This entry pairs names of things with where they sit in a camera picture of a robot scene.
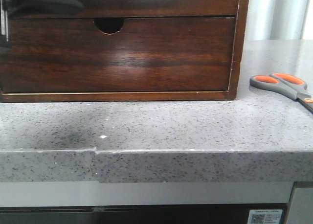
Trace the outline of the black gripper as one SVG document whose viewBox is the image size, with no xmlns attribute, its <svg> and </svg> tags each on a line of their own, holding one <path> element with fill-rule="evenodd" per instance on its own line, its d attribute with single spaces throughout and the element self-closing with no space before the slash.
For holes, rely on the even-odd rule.
<svg viewBox="0 0 313 224">
<path fill-rule="evenodd" d="M 77 0 L 0 0 L 0 46 L 10 48 L 9 19 L 37 14 L 75 15 L 84 10 Z"/>
</svg>

